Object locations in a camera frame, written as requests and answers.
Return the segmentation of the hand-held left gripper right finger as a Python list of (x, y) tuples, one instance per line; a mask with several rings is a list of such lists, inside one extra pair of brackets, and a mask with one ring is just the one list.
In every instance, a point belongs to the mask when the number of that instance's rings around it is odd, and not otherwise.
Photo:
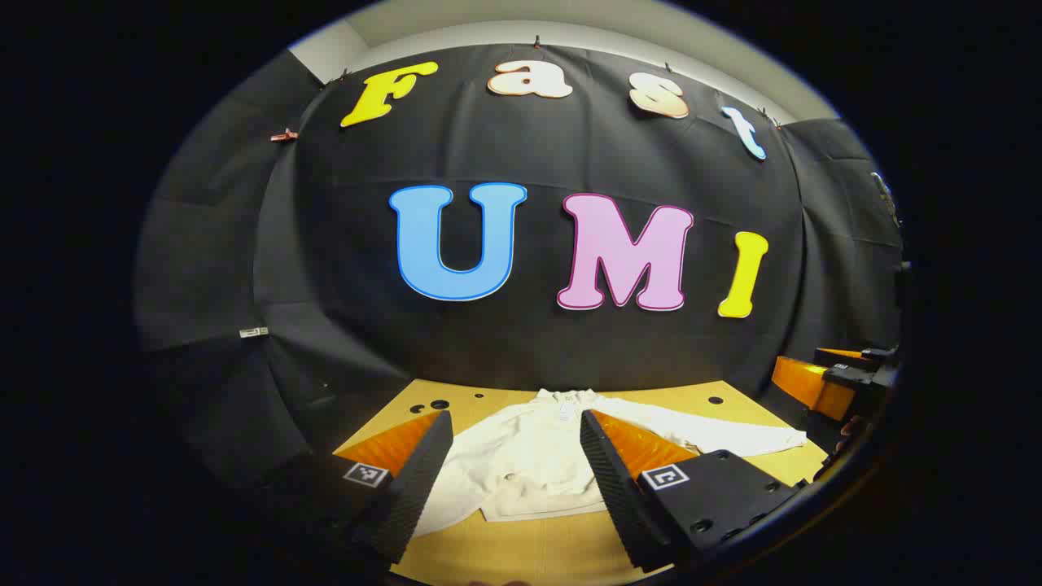
[(684, 450), (598, 409), (584, 410), (580, 444), (630, 563), (646, 572), (736, 562), (741, 538), (807, 485), (729, 450)]

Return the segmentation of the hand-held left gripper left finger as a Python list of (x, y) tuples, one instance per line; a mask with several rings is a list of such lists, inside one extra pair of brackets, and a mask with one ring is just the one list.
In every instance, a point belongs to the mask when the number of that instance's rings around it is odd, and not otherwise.
[(327, 445), (251, 445), (244, 487), (294, 555), (325, 566), (401, 562), (453, 446), (453, 415), (424, 409)]

